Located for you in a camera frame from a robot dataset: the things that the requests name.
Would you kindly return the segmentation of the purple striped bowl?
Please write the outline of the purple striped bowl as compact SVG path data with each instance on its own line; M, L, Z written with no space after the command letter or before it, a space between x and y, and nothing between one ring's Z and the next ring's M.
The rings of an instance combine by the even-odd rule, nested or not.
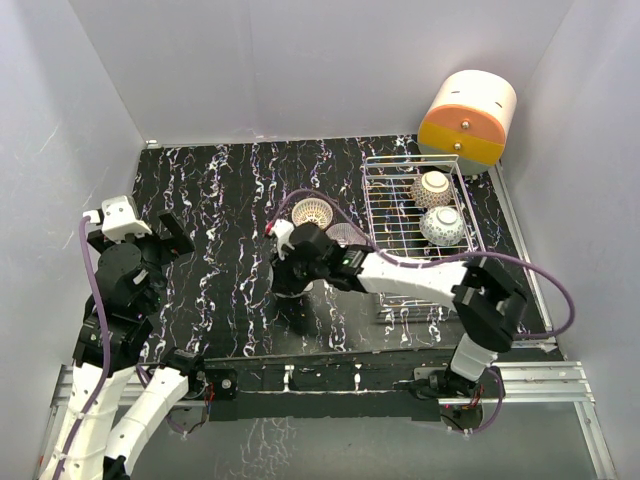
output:
M327 236L340 246L364 245L366 240L349 223L336 223L326 229Z

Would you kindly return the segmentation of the red white patterned bowl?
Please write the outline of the red white patterned bowl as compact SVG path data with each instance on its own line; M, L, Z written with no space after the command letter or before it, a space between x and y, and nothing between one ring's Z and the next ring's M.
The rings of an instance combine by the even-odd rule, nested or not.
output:
M449 247L464 237L465 225L458 211L450 206L429 209L419 221L419 230L431 244Z

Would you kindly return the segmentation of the blue patterned white bowl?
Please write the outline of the blue patterned white bowl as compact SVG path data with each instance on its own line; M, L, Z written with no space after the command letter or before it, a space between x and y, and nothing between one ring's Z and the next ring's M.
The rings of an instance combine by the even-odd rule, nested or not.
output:
M429 210L447 206L452 200L449 179L440 171L429 171L416 177L410 187L410 196L417 208Z

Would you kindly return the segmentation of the green patterned white bowl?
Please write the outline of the green patterned white bowl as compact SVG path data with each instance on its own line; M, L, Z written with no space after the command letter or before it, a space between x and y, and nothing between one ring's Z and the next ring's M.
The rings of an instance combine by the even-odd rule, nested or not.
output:
M310 293L313 290L314 287L314 283L310 282L308 283L303 290L301 290L298 293L275 293L275 296L277 298L283 298L283 299L295 299L295 298L300 298L304 295L307 295L308 293Z

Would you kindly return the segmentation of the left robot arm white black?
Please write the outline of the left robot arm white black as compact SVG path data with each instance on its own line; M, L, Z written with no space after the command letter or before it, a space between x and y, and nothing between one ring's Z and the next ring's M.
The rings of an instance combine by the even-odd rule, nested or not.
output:
M206 387L203 359L171 349L143 379L143 391L122 417L124 389L143 376L140 354L167 285L164 267L194 250L169 210L158 235L129 207L84 214L80 244L91 295L75 344L68 406L42 479L128 479L150 437L183 398Z

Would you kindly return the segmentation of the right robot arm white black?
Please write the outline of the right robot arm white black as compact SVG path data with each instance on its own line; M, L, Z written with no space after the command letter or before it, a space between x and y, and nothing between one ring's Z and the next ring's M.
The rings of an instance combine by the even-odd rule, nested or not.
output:
M343 292L396 294L454 311L464 333L448 366L413 381L415 395L471 397L484 372L511 349L527 310L521 286L495 260L422 262L378 252L370 245L340 245L317 225L276 220L266 228L275 242L270 287L298 297L323 280Z

